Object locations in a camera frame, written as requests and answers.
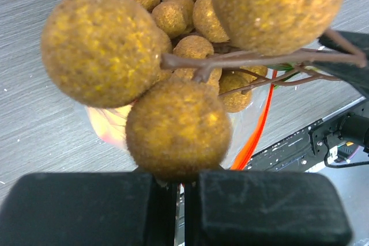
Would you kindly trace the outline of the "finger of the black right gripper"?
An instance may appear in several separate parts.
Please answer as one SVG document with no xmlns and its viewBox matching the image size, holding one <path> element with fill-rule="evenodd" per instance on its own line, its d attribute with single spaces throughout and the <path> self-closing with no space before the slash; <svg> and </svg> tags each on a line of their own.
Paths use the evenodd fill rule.
<svg viewBox="0 0 369 246">
<path fill-rule="evenodd" d="M 361 32 L 338 31 L 338 33 L 354 46 L 361 49 L 368 60 L 368 34 Z M 313 65 L 320 70 L 329 73 L 349 83 L 362 96 L 368 99 L 368 66 L 359 68 L 350 63 L 332 63 L 315 61 Z"/>
</svg>

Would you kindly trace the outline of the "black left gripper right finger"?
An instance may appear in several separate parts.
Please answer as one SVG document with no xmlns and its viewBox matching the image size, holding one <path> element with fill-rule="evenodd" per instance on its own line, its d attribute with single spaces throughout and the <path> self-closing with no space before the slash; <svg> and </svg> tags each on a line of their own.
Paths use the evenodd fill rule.
<svg viewBox="0 0 369 246">
<path fill-rule="evenodd" d="M 317 173 L 203 171 L 185 188 L 186 245 L 348 245 L 353 231 Z"/>
</svg>

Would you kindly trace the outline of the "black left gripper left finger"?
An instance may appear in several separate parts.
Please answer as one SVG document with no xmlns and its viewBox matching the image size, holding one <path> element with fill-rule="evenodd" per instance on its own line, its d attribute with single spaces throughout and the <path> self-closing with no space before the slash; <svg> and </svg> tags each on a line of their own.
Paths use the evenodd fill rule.
<svg viewBox="0 0 369 246">
<path fill-rule="evenodd" d="M 2 245 L 173 245 L 176 188 L 149 173 L 31 173 L 1 206 Z"/>
</svg>

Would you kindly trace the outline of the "clear zip bag orange zipper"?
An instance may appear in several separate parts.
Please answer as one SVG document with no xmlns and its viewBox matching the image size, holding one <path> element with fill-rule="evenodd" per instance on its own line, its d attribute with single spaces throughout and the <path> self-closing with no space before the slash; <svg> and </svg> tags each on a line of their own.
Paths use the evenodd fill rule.
<svg viewBox="0 0 369 246">
<path fill-rule="evenodd" d="M 246 161 L 255 152 L 262 135 L 272 101 L 273 89 L 270 85 L 265 85 L 253 89 L 252 93 L 251 104 L 247 108 L 229 115 L 233 136 L 227 156 L 221 164 L 225 169 L 243 169 L 246 166 Z M 89 121 L 87 107 L 79 103 L 75 103 L 75 106 L 77 113 L 88 126 L 88 130 L 97 136 Z M 126 148 L 118 149 L 122 154 L 128 154 Z"/>
</svg>

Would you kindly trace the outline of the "brown longan bunch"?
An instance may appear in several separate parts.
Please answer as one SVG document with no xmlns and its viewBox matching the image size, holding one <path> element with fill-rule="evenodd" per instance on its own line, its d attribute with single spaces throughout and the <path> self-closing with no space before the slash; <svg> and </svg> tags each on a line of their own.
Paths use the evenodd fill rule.
<svg viewBox="0 0 369 246">
<path fill-rule="evenodd" d="M 367 64 L 331 23 L 343 0 L 62 0 L 40 41 L 51 81 L 98 115 L 122 116 L 134 162 L 164 182 L 216 169 L 230 113 L 254 88 L 311 67 Z"/>
</svg>

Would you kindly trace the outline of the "orange fruit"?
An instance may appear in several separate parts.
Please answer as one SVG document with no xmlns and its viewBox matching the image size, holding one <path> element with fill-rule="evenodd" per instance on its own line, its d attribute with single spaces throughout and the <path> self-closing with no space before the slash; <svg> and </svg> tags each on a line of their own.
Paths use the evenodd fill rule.
<svg viewBox="0 0 369 246">
<path fill-rule="evenodd" d="M 113 109 L 87 107 L 89 121 L 96 135 L 115 147 L 126 148 L 126 122 L 132 105 Z"/>
</svg>

